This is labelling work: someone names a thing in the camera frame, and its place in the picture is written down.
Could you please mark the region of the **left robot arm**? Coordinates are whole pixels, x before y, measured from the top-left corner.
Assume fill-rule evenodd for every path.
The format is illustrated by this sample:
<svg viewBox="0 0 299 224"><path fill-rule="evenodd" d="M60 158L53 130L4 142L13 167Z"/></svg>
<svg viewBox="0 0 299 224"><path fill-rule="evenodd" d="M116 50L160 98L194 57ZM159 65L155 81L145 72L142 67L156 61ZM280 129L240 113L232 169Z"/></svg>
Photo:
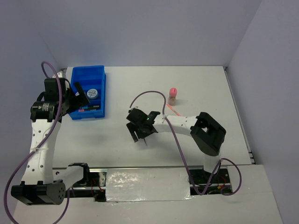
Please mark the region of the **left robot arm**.
<svg viewBox="0 0 299 224"><path fill-rule="evenodd" d="M45 91L31 106L31 156L19 185L11 188L11 196L26 205L60 205L73 184L86 186L92 175L86 163L72 163L53 174L53 158L62 117L90 103L79 82L67 87L66 78L47 78Z"/></svg>

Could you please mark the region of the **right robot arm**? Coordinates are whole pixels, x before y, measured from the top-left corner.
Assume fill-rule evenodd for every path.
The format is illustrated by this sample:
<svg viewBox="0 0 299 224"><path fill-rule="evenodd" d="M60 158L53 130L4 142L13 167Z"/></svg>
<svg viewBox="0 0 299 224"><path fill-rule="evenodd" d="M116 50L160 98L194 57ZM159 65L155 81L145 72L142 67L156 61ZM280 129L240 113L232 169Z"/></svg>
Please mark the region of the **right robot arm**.
<svg viewBox="0 0 299 224"><path fill-rule="evenodd" d="M163 115L155 111L146 114L138 108L133 108L128 111L127 120L127 128L134 142L153 133L163 132L192 137L204 154L204 179L214 182L219 178L218 162L226 130L208 113L201 112L198 116L183 117Z"/></svg>

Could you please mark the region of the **blue slime jar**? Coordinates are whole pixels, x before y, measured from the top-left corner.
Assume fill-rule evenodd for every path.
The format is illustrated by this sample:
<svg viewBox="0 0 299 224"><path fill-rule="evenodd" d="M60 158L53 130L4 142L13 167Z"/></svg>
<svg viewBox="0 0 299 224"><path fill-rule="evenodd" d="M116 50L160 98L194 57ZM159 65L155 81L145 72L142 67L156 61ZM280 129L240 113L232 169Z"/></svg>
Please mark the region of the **blue slime jar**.
<svg viewBox="0 0 299 224"><path fill-rule="evenodd" d="M89 89L86 95L90 100L95 100L98 98L99 92L96 89Z"/></svg>

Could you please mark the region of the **blue cap highlighter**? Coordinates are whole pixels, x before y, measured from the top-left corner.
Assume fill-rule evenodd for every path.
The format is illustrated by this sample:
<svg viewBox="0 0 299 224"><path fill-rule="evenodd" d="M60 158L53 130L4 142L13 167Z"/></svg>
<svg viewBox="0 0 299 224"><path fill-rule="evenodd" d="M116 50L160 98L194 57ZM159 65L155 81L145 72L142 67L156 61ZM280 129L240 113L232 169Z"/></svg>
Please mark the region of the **blue cap highlighter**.
<svg viewBox="0 0 299 224"><path fill-rule="evenodd" d="M97 110L97 109L100 109L100 105L87 105L87 106L83 106L81 107L80 109L82 110Z"/></svg>

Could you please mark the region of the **pink cap highlighter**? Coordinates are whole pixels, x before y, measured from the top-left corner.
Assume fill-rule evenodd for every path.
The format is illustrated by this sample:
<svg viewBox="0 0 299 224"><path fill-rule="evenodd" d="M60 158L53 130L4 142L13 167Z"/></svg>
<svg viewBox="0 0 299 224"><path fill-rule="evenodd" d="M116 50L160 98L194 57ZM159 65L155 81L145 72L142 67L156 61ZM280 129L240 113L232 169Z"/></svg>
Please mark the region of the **pink cap highlighter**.
<svg viewBox="0 0 299 224"><path fill-rule="evenodd" d="M78 112L86 112L86 111L96 111L98 108L85 108L85 109L79 109Z"/></svg>

